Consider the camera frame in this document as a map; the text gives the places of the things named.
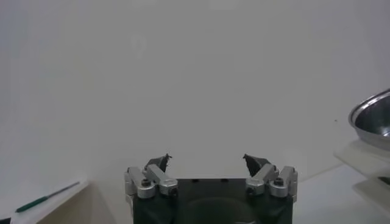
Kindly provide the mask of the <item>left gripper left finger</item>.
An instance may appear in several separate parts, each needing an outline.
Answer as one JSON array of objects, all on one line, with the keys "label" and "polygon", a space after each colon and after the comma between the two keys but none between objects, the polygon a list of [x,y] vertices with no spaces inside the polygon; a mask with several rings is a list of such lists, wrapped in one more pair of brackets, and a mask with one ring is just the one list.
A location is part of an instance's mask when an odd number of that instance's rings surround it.
[{"label": "left gripper left finger", "polygon": [[128,197],[150,199],[157,192],[165,197],[173,198],[178,195],[179,182],[166,174],[169,154],[150,159],[147,164],[139,167],[128,167],[124,173],[125,194]]}]

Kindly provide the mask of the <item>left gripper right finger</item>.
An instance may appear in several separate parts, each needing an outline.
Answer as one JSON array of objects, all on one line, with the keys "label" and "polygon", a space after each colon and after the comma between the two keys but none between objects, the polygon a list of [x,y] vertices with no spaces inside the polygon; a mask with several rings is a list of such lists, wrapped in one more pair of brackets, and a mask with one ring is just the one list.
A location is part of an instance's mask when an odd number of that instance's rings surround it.
[{"label": "left gripper right finger", "polygon": [[250,173],[245,180],[247,194],[259,196],[268,191],[272,197],[291,197],[294,203],[297,201],[298,172],[294,167],[284,166],[279,170],[266,158],[248,154],[243,159]]}]

